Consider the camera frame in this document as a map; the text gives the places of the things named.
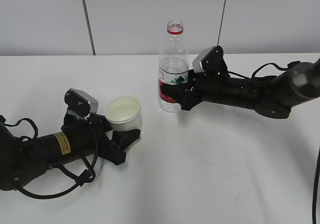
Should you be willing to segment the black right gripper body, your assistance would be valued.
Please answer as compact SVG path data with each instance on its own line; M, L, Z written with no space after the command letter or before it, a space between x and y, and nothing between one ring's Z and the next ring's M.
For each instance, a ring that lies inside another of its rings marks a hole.
M201 102L225 104L221 90L225 74L197 74L194 84L189 84L189 104L181 104L182 110L191 110Z

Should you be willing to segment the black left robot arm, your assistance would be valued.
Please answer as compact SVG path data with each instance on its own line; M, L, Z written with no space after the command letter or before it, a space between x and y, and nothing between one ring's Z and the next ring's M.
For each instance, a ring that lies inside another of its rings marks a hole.
M93 155L92 162L86 163L85 174L76 176L65 171L77 185L90 181L97 158L114 165L126 160L125 150L140 138L140 130L115 131L101 115L91 114L88 118L65 115L61 131L38 136L38 128L31 119L25 119L34 129L34 136L15 137L8 128L5 118L0 118L0 187L14 190L15 185L26 186L32 180L45 174L51 168L61 168L77 159L85 160Z

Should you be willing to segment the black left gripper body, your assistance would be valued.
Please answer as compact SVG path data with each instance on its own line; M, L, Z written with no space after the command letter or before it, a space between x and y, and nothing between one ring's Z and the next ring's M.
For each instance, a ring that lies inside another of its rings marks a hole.
M115 165L125 163L126 153L118 151L112 141L107 137L108 131L103 131L100 127L91 124L86 117L82 120L64 120L61 127L62 132L66 135L70 144L70 156L75 159L84 155L97 152L98 157L112 162Z

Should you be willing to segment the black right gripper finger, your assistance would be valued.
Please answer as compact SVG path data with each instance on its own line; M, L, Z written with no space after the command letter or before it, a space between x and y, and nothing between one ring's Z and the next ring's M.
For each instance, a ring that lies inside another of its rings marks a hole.
M197 80L197 73L194 72L194 70L188 71L188 83L194 84Z
M179 104L189 104L189 90L190 86L188 83L184 84L162 84L160 86L160 92L168 99L169 102Z

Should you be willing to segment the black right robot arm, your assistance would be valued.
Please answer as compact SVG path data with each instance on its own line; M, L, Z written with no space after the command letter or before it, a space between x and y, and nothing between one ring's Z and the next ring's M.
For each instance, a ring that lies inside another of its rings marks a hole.
M272 119L287 119L294 106L320 96L320 63L291 62L278 76L232 78L223 58L213 70L190 70L188 82L161 84L160 92L189 111L201 102L254 110Z

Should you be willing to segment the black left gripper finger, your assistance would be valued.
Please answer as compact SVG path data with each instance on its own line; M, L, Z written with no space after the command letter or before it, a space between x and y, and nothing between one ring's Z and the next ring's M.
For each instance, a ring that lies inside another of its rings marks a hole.
M111 131L113 128L111 124L103 115L90 115L87 121L93 125L100 127L103 131Z
M133 129L129 131L113 131L112 132L112 143L116 150L125 151L128 149L134 142L140 139L140 130Z

